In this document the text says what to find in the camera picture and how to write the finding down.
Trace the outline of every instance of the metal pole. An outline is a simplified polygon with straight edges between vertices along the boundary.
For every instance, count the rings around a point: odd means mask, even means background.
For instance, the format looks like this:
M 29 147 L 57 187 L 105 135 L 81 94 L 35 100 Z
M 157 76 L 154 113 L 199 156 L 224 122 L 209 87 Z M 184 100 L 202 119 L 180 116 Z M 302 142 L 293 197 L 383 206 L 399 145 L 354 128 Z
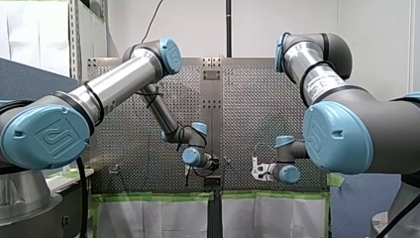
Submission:
M 226 57 L 232 57 L 232 0 L 226 0 Z

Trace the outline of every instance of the perforated metal panel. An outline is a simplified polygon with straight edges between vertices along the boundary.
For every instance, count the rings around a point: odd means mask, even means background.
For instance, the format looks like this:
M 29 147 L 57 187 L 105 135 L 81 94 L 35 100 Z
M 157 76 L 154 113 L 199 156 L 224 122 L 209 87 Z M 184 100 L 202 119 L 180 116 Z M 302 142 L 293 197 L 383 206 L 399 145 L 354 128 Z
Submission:
M 116 60 L 95 59 L 97 75 L 119 63 Z M 159 83 L 172 115 L 182 124 L 200 119 L 200 59 L 194 60 L 175 76 Z M 140 95 L 134 95 L 113 111 L 99 126 L 98 153 L 94 169 L 93 192 L 121 191 L 185 191 L 198 190 L 202 179 L 191 175 L 185 187 L 185 166 L 176 145 L 161 141 L 155 118 Z
M 252 153 L 259 163 L 275 160 L 275 137 L 292 135 L 302 140 L 305 107 L 298 87 L 274 70 L 273 59 L 223 59 L 222 154 L 225 162 L 224 189 L 276 187 L 318 191 L 326 188 L 325 173 L 309 160 L 298 160 L 301 181 L 294 185 L 255 180 L 250 176 Z
M 296 185 L 254 180 L 251 176 L 252 151 L 258 147 L 260 163 L 271 162 L 277 135 L 302 139 L 304 106 L 297 86 L 273 70 L 273 59 L 221 59 L 219 80 L 203 79 L 208 59 L 185 59 L 182 71 L 168 76 L 160 92 L 173 116 L 183 124 L 212 117 L 209 140 L 222 141 L 224 189 L 284 188 L 319 191 L 326 187 L 325 174 L 310 161 L 298 161 L 302 180 Z M 120 63 L 119 59 L 91 59 L 89 76 L 96 77 Z M 193 191 L 202 190 L 203 180 L 192 174 L 185 187 L 185 167 L 176 145 L 160 140 L 160 128 L 141 96 L 134 95 L 120 105 L 97 129 L 97 146 L 92 167 L 93 192 L 121 191 Z

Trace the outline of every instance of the robotic arm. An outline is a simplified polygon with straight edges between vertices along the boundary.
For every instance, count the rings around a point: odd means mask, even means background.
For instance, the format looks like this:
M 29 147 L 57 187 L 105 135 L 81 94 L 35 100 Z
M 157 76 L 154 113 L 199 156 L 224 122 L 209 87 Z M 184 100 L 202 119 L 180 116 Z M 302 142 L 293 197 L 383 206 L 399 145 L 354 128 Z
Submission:
M 305 145 L 295 141 L 292 136 L 275 138 L 276 162 L 259 165 L 258 158 L 253 156 L 253 177 L 256 180 L 276 180 L 296 183 L 300 180 L 300 170 L 294 164 L 296 159 L 306 159 Z
M 348 85 L 352 56 L 332 34 L 283 34 L 277 42 L 276 70 L 299 84 L 309 106 L 303 136 L 309 158 L 329 172 L 403 174 L 420 171 L 420 94 L 377 101 Z
M 194 167 L 210 167 L 204 154 L 207 127 L 193 123 L 179 128 L 160 96 L 163 77 L 176 74 L 181 54 L 172 39 L 136 45 L 124 63 L 69 93 L 56 92 L 27 106 L 10 103 L 0 110 L 0 168 L 54 169 L 76 160 L 104 117 L 141 90 L 171 143 L 188 144 L 182 158 Z

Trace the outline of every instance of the cable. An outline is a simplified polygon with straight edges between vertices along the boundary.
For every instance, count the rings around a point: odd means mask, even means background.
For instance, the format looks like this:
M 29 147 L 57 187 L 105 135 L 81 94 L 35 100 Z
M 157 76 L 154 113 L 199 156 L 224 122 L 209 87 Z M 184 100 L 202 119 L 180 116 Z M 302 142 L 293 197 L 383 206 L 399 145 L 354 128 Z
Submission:
M 86 237 L 87 232 L 87 216 L 88 216 L 88 194 L 87 194 L 87 181 L 86 181 L 86 174 L 84 173 L 84 165 L 79 157 L 77 160 L 77 168 L 79 170 L 80 175 L 80 183 L 81 183 L 81 226 L 80 226 L 80 238 Z
M 135 92 L 135 94 L 137 95 L 142 95 L 142 96 L 153 96 L 154 98 L 152 98 L 152 100 L 148 103 L 148 105 L 146 106 L 146 108 L 149 108 L 157 99 L 158 96 L 163 96 L 162 93 L 158 92 L 158 86 L 157 89 L 155 90 L 154 93 L 142 93 L 142 92 Z
M 147 37 L 147 36 L 148 36 L 148 34 L 149 34 L 149 31 L 151 30 L 152 23 L 153 23 L 153 22 L 154 22 L 154 20 L 155 20 L 155 17 L 156 17 L 156 15 L 157 15 L 157 13 L 158 13 L 158 8 L 160 7 L 160 4 L 161 4 L 162 2 L 163 2 L 163 0 L 160 0 L 160 2 L 158 2 L 158 4 L 157 4 L 157 8 L 155 9 L 155 12 L 154 12 L 154 15 L 152 16 L 151 21 L 149 22 L 148 30 L 146 31 L 145 36 L 144 36 L 144 37 L 143 37 L 143 39 L 142 39 L 142 43 L 145 41 L 146 37 Z
M 188 167 L 188 172 L 185 175 L 185 187 L 188 187 L 189 174 L 191 173 L 191 167 Z
M 408 214 L 414 207 L 420 203 L 420 194 L 418 194 L 407 206 L 404 207 L 392 220 L 389 222 L 386 227 L 376 236 L 376 238 L 383 238 L 386 234 L 402 219 L 405 215 Z

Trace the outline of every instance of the sticker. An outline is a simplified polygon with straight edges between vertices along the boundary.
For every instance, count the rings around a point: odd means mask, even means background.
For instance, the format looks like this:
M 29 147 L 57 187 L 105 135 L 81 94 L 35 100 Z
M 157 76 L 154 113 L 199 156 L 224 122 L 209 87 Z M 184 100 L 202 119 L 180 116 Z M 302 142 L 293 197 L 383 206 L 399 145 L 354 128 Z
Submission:
M 346 85 L 346 83 L 333 71 L 327 71 L 323 75 L 317 76 L 309 81 L 306 86 L 306 91 L 315 101 L 319 96 L 325 92 Z

